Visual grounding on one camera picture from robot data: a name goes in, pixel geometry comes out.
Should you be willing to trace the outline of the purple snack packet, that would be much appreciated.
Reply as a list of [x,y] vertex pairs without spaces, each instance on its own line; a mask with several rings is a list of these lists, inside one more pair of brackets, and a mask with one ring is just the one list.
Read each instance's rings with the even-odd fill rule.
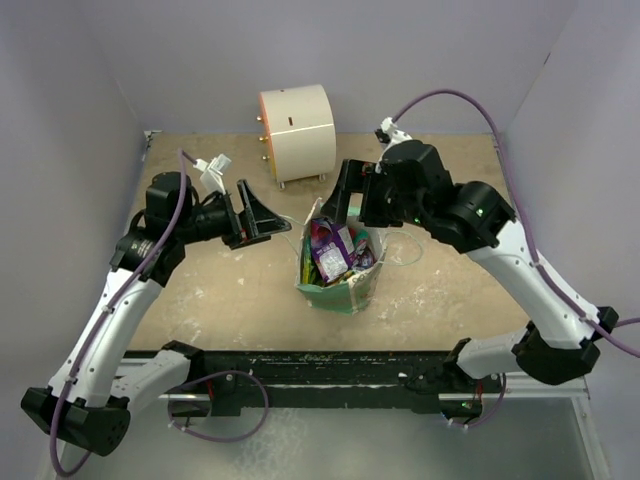
[[345,274],[372,268],[376,256],[364,229],[356,229],[319,217],[310,224],[311,257],[324,284],[341,280]]

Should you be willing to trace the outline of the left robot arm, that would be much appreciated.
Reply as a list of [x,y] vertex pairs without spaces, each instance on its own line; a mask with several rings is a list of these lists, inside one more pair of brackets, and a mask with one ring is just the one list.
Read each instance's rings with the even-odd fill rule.
[[198,198],[190,178],[179,172],[152,179],[144,209],[116,244],[102,295],[78,342],[48,385],[31,387],[22,398],[22,410],[52,442],[107,456],[133,417],[159,395],[202,387],[202,351],[178,341],[122,378],[116,371],[140,321],[185,259],[187,245],[219,238],[235,250],[290,230],[246,181],[237,187],[241,212],[234,211],[227,193]]

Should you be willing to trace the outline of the yellow green snack packet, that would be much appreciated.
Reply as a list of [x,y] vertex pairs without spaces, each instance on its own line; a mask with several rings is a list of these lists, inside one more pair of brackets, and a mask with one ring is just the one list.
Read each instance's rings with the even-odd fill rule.
[[319,287],[325,286],[325,282],[312,255],[310,237],[306,237],[303,242],[300,283]]

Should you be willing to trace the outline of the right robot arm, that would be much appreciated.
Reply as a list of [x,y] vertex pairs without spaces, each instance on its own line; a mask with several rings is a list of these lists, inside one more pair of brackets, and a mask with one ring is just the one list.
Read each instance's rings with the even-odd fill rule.
[[411,224],[486,270],[528,315],[525,327],[487,339],[463,339],[449,353],[446,383],[467,391],[491,374],[524,372],[547,385],[590,373],[596,342],[618,321],[572,289],[541,255],[529,252],[523,224],[503,196],[482,181],[456,183],[437,149],[410,139],[386,149],[379,162],[343,161],[321,208],[342,223],[354,193],[367,227]]

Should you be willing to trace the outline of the green paper bag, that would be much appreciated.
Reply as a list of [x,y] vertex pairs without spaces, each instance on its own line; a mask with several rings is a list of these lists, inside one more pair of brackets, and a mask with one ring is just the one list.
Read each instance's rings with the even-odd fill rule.
[[[364,311],[372,302],[379,276],[385,265],[394,267],[407,267],[413,265],[424,255],[424,247],[422,243],[415,238],[415,236],[406,231],[384,230],[365,226],[358,219],[360,209],[358,207],[350,207],[348,209],[347,220],[342,225],[355,227],[356,229],[364,229],[369,234],[371,247],[377,258],[376,263],[368,270],[364,270],[359,273],[349,272],[345,274],[341,280],[331,284],[325,284],[324,287],[301,284],[300,270],[303,242],[306,237],[310,237],[311,220],[319,217],[325,217],[320,212],[323,203],[324,201],[321,198],[316,199],[310,212],[303,221],[293,221],[294,224],[301,227],[301,235],[298,242],[291,245],[297,256],[297,272],[294,286],[301,294],[303,294],[308,305],[312,308],[334,313],[354,315]],[[393,234],[404,235],[412,239],[418,248],[417,257],[408,261],[389,259],[387,257],[387,251],[390,236]]]

